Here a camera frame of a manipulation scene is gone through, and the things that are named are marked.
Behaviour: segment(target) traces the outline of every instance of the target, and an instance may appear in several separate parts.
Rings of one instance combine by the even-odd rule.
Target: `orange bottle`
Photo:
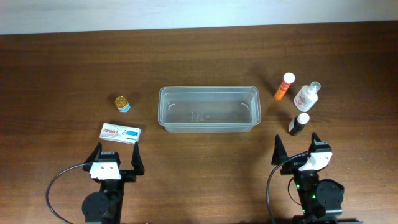
[[[292,84],[295,79],[296,79],[296,77],[294,76],[293,73],[288,72],[284,75],[284,80],[282,81],[278,90],[275,93],[275,96],[274,96],[275,100],[281,100],[284,97],[290,84]]]

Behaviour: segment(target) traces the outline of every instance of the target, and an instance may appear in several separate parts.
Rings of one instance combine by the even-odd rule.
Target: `glue bottle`
[[[307,124],[309,120],[310,120],[310,116],[306,113],[301,113],[300,115],[295,117],[289,123],[289,128],[288,128],[289,134],[295,136],[296,134],[301,132],[301,130],[304,129],[305,124]]]
[[[311,82],[310,86],[303,86],[294,98],[294,104],[303,112],[307,112],[318,100],[318,91],[321,84],[318,82]]]
[[[282,81],[282,83],[280,84],[278,90],[275,93],[275,96],[274,96],[275,100],[279,101],[279,100],[281,100],[284,97],[284,95],[285,95],[287,89],[289,88],[290,84],[292,84],[295,79],[296,79],[296,77],[294,76],[293,73],[288,72],[288,73],[286,73],[284,75],[284,80]]]

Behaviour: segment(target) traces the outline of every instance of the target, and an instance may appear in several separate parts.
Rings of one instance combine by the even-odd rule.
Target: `black bottle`
[[[289,134],[295,136],[301,130],[304,129],[305,124],[310,120],[310,116],[306,113],[301,113],[297,117],[295,117],[289,124],[288,132]]]

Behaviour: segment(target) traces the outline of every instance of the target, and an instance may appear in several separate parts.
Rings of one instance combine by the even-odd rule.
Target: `white bottle cap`
[[[310,115],[308,115],[307,113],[301,113],[301,114],[297,117],[297,121],[298,121],[300,124],[307,124],[309,120],[310,120]]]
[[[296,80],[296,77],[294,76],[293,73],[288,72],[288,73],[286,73],[286,74],[284,75],[284,81],[285,81],[287,84],[293,83],[294,80]]]
[[[321,88],[321,84],[320,83],[311,82],[310,88],[308,88],[308,92],[310,94],[317,94],[320,88]]]

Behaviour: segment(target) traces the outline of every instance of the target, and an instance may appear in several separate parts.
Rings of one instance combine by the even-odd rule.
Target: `wooden table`
[[[45,189],[84,162],[97,142],[130,169],[132,146],[99,139],[103,123],[142,129],[146,174],[126,184],[123,223],[264,223],[274,138],[306,151],[316,131],[333,148],[321,179],[345,186],[343,214],[398,220],[398,22],[302,24],[0,36],[0,223],[61,223]],[[296,81],[273,94],[285,72]],[[298,136],[292,98],[319,81],[319,101]],[[262,121],[249,133],[167,133],[157,121],[163,86],[256,86]],[[113,104],[124,95],[132,108]],[[301,214],[275,175],[274,215]],[[100,186],[81,169],[54,184],[50,201],[73,223]]]

